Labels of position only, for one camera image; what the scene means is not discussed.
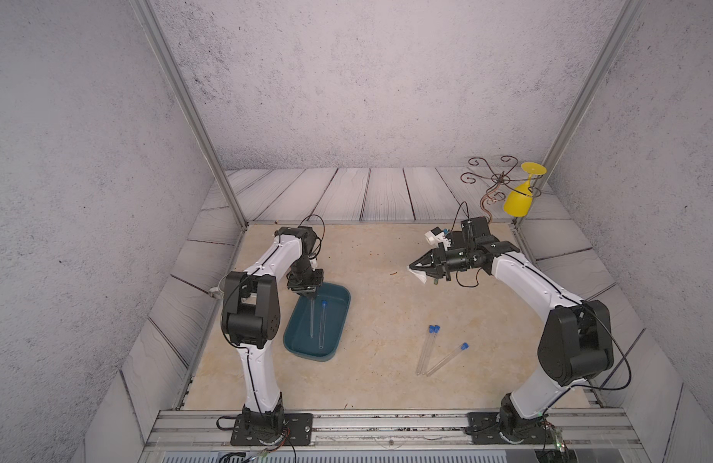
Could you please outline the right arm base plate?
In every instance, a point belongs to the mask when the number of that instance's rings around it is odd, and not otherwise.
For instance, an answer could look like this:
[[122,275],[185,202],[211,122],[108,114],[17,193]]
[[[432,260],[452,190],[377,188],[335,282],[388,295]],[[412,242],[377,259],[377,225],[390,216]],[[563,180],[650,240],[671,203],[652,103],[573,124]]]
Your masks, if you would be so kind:
[[551,446],[555,438],[546,420],[506,417],[500,412],[471,412],[464,428],[474,445]]

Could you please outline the teal plastic tray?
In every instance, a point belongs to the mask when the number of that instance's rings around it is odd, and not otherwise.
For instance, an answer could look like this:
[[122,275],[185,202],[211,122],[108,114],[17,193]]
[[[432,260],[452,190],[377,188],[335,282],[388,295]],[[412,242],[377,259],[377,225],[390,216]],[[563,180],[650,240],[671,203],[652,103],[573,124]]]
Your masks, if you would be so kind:
[[352,297],[343,286],[323,283],[310,295],[302,295],[286,327],[283,345],[292,354],[327,362],[340,343]]

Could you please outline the yellow plastic goblet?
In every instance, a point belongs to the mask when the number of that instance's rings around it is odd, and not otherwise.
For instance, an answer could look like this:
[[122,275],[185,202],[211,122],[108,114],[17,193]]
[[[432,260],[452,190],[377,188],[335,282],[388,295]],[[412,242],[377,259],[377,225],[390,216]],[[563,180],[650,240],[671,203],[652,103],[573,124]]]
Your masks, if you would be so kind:
[[524,162],[521,164],[522,171],[527,175],[527,179],[514,187],[503,204],[503,211],[512,218],[522,218],[528,215],[535,198],[543,194],[539,187],[535,186],[537,179],[542,179],[547,173],[547,169],[536,162]]

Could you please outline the aluminium front rail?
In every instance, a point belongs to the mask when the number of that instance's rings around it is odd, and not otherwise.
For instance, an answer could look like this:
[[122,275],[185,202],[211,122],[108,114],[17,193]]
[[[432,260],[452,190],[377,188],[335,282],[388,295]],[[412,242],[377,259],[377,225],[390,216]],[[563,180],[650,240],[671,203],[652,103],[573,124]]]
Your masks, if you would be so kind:
[[221,411],[163,412],[143,462],[647,462],[620,409],[558,409],[520,444],[495,414],[468,410],[331,410],[265,451]]

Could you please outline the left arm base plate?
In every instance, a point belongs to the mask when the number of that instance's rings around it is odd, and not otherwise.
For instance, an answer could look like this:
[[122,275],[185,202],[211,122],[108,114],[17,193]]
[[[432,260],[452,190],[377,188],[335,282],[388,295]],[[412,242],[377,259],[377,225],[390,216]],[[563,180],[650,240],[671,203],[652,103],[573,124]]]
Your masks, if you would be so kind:
[[238,415],[231,431],[233,447],[266,446],[279,444],[307,447],[311,444],[314,416],[310,413],[259,413]]

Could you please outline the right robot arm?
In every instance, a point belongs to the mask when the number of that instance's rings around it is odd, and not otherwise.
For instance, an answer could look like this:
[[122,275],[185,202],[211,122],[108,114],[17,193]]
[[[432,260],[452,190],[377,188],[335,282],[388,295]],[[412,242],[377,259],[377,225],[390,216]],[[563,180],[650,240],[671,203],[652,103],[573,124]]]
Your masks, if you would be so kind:
[[544,322],[537,350],[539,366],[501,400],[498,430],[509,443],[523,442],[561,397],[614,364],[605,304],[566,291],[508,241],[488,242],[473,249],[447,250],[438,245],[408,268],[422,280],[449,280],[462,271],[484,270],[512,289]]

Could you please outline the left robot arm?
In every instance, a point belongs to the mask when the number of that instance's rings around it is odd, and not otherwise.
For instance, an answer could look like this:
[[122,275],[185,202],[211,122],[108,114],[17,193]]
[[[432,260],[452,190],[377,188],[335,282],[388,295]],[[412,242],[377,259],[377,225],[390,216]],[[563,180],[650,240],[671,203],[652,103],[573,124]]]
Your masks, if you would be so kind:
[[223,280],[221,332],[241,358],[246,383],[244,428],[275,439],[284,432],[283,395],[275,378],[271,342],[281,322],[278,285],[314,300],[324,282],[314,264],[320,237],[311,227],[282,227],[273,244],[244,271]]

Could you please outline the black metal cup stand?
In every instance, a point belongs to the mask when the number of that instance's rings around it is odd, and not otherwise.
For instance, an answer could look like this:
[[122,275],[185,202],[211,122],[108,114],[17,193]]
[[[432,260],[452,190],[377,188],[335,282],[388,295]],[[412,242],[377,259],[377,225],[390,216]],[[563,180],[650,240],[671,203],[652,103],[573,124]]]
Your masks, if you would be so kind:
[[472,156],[467,162],[470,170],[460,175],[460,181],[464,184],[475,184],[478,181],[486,181],[489,184],[480,200],[481,211],[489,223],[494,218],[489,207],[502,203],[503,209],[503,204],[512,189],[520,186],[520,183],[527,179],[527,175],[521,169],[522,163],[517,157],[508,154],[501,155],[500,162],[504,168],[496,169],[484,157]]

